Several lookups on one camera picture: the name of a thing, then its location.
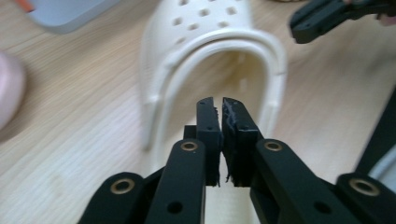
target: white plastic object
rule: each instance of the white plastic object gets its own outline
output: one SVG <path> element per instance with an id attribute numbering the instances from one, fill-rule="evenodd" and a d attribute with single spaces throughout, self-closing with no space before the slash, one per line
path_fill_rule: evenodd
<path id="1" fill-rule="evenodd" d="M 258 113 L 253 118 L 264 136 L 271 134 L 285 88 L 287 58 L 274 36 L 253 28 L 248 0 L 162 0 L 146 27 L 141 50 L 143 141 L 149 153 L 145 162 L 150 166 L 149 173 L 163 167 L 168 157 L 164 136 L 169 132 L 177 95 L 185 88 L 186 80 L 197 75 L 194 69 L 205 66 L 205 60 L 219 53 L 239 54 L 229 67 L 235 67 L 234 77 L 245 86 L 243 89 L 259 96 L 255 104 Z M 244 80 L 246 73 L 258 72 L 252 76 L 257 80 Z M 198 91 L 195 88 L 202 87 L 191 86 L 191 91 Z M 239 92 L 230 93 L 233 95 L 223 96 L 241 100 Z M 206 223 L 254 220 L 247 192 L 224 185 L 220 190 L 207 190 L 206 208 L 210 211 L 206 209 Z"/>
<path id="2" fill-rule="evenodd" d="M 379 180 L 396 193 L 396 145 L 379 160 L 369 176 Z"/>
<path id="3" fill-rule="evenodd" d="M 21 103 L 25 79 L 18 59 L 0 51 L 0 130 L 9 123 Z"/>
<path id="4" fill-rule="evenodd" d="M 55 34 L 72 32 L 120 0 L 30 0 L 27 13 L 37 24 Z"/>

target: light wood surface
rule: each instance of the light wood surface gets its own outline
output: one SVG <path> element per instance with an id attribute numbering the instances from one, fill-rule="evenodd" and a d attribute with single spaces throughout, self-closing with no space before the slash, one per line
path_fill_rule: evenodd
<path id="1" fill-rule="evenodd" d="M 0 0 L 0 49 L 28 76 L 19 113 L 0 131 L 0 223 L 76 223 L 105 179 L 144 173 L 139 49 L 157 3 L 121 1 L 74 33 L 53 35 Z M 396 27 L 368 16 L 297 45 L 288 20 L 303 3 L 251 4 L 256 27 L 289 57 L 274 138 L 334 182 L 354 169 L 396 84 Z"/>

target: round pink object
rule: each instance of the round pink object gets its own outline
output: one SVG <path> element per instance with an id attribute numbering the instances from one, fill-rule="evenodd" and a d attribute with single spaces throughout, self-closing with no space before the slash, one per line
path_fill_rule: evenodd
<path id="1" fill-rule="evenodd" d="M 0 51 L 0 130 L 16 113 L 24 87 L 25 74 L 20 62 Z"/>

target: wood grain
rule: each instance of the wood grain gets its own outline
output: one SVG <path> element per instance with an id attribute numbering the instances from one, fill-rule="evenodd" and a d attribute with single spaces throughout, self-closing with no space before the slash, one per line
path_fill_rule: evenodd
<path id="1" fill-rule="evenodd" d="M 106 178 L 144 173 L 139 49 L 157 2 L 121 1 L 74 33 L 53 35 L 0 0 L 0 49 L 28 76 L 21 110 L 0 132 L 0 223 L 76 223 Z M 274 137 L 334 182 L 355 167 L 396 84 L 396 27 L 368 16 L 296 45 L 288 20 L 303 3 L 251 4 L 256 27 L 289 57 Z"/>

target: wooden table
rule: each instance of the wooden table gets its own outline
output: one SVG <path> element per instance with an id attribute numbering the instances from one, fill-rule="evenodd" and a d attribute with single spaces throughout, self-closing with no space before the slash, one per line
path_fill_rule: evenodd
<path id="1" fill-rule="evenodd" d="M 0 223 L 76 223 L 106 178 L 144 172 L 139 50 L 157 2 L 121 1 L 53 35 L 0 0 L 0 49 L 28 76 L 21 110 L 0 132 Z M 251 4 L 256 27 L 289 56 L 274 138 L 334 182 L 354 169 L 396 83 L 396 27 L 368 16 L 297 45 L 288 20 L 303 3 Z"/>

